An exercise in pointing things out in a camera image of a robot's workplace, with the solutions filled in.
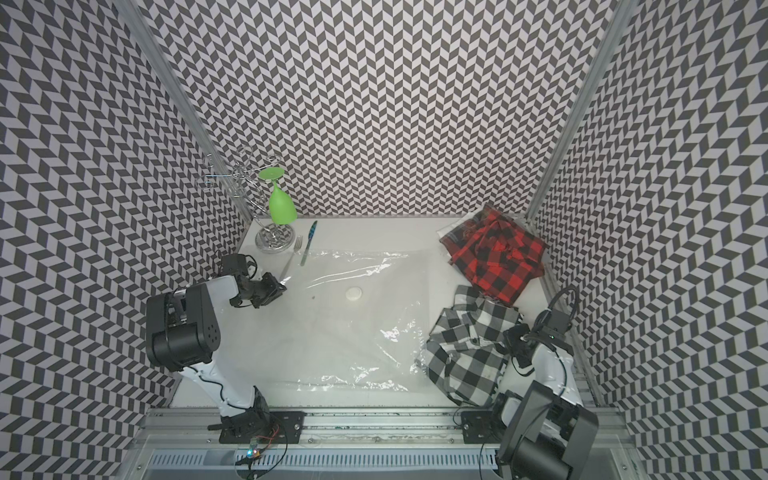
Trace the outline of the black white plaid shirt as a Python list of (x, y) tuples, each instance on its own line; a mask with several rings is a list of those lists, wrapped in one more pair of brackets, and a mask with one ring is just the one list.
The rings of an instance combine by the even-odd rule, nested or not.
[(427, 378), (458, 406), (489, 407), (509, 362), (504, 333), (520, 324), (518, 309), (480, 290), (459, 286), (441, 311), (419, 355)]

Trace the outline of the clear plastic vacuum bag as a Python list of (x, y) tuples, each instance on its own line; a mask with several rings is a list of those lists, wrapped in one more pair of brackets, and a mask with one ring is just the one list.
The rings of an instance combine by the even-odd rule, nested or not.
[[(217, 355), (228, 375), (263, 390), (416, 389), (431, 328), (427, 254), (316, 250), (303, 267), (301, 257), (282, 296), (220, 322)], [(261, 272), (280, 280), (287, 259)], [(360, 300), (346, 299), (350, 287), (363, 290)]]

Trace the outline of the red black buffalo plaid shirt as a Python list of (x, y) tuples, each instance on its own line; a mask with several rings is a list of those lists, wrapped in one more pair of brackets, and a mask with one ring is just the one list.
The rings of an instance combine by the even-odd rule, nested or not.
[(491, 204), (485, 204), (437, 231), (437, 238), (445, 250), (450, 264), (457, 264), (462, 256), (476, 256), (474, 244), (480, 242), (493, 229), (514, 233), (520, 224), (509, 214), (502, 213)]

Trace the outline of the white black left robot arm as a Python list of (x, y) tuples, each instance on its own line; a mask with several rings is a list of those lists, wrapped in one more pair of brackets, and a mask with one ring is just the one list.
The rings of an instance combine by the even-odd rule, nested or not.
[(246, 391), (236, 386), (215, 355), (223, 341), (220, 322), (252, 291), (253, 282), (247, 277), (226, 274), (146, 302), (145, 349), (150, 364), (179, 373), (203, 389), (216, 403), (223, 428), (267, 428), (271, 421), (258, 388)]

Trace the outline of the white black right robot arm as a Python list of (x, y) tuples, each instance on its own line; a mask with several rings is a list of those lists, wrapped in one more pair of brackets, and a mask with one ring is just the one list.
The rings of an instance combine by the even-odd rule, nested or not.
[(584, 474), (599, 421), (583, 405), (575, 384), (573, 349), (558, 332), (528, 325), (504, 333), (514, 366), (532, 369), (524, 394), (507, 398), (512, 416), (495, 454), (502, 479), (579, 479)]

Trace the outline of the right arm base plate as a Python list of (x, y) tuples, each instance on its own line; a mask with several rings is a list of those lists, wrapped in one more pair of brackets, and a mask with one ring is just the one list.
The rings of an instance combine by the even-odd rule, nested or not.
[(499, 443), (507, 425), (489, 410), (468, 410), (460, 413), (463, 442), (467, 445)]

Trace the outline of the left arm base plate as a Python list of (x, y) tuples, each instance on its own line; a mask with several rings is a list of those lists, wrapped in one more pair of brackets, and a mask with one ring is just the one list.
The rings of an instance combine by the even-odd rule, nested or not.
[(269, 414), (244, 411), (233, 417), (222, 417), (208, 430), (219, 432), (221, 444), (251, 444), (257, 441), (298, 444), (305, 418), (304, 411), (275, 411)]

